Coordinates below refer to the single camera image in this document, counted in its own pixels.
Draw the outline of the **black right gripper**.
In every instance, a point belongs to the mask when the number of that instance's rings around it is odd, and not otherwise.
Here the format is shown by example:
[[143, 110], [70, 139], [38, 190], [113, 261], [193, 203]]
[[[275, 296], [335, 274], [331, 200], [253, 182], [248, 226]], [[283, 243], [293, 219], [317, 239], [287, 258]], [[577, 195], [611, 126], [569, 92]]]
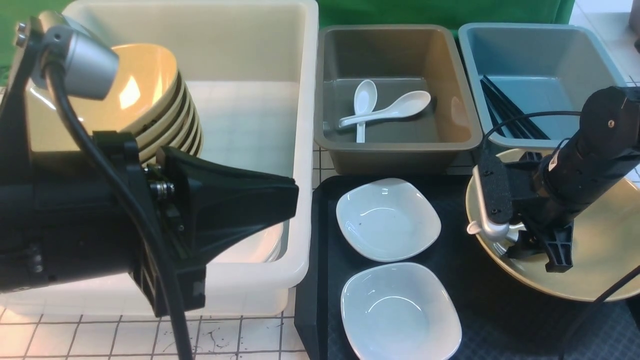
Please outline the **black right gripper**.
[[584, 207], [564, 193], [576, 186], [562, 176], [576, 170], [581, 161], [577, 150], [556, 150], [546, 156], [525, 152], [518, 161], [501, 162], [509, 185], [512, 219], [523, 226], [506, 250], [509, 259], [545, 254], [549, 273], [565, 273], [574, 266], [574, 219]]

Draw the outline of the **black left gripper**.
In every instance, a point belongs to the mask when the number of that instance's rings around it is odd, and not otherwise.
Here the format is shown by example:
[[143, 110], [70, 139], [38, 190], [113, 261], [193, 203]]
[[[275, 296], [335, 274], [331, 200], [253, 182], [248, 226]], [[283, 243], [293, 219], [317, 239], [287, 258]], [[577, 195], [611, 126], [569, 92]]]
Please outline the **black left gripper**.
[[131, 258], [130, 275], [156, 317], [201, 309], [206, 268], [247, 237], [297, 214], [293, 178], [205, 161], [171, 146], [155, 167], [142, 167], [128, 132], [98, 131], [103, 161], [96, 172], [109, 187], [110, 211], [99, 236]]

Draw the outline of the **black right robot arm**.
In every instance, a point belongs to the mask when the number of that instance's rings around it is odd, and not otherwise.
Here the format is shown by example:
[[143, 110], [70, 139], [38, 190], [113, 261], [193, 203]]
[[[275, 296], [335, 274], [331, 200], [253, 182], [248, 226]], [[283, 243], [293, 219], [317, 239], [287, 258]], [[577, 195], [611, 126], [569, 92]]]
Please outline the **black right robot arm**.
[[639, 87], [595, 91], [563, 146], [543, 157], [526, 152], [506, 164], [513, 213], [523, 225], [506, 256], [545, 254], [547, 272], [569, 271], [576, 217], [638, 164]]

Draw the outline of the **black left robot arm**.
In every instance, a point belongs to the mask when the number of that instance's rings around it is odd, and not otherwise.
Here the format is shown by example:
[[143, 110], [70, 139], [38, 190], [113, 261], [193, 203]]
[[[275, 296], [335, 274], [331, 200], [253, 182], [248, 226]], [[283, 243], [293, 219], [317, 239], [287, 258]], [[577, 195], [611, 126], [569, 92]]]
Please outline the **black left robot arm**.
[[[89, 135], [70, 97], [103, 100], [119, 60], [62, 14], [16, 28], [1, 101], [1, 292], [128, 273], [156, 317], [206, 302], [207, 266], [297, 214], [291, 177], [209, 162], [161, 146], [140, 162], [133, 133]], [[50, 92], [78, 150], [34, 152], [25, 92]]]

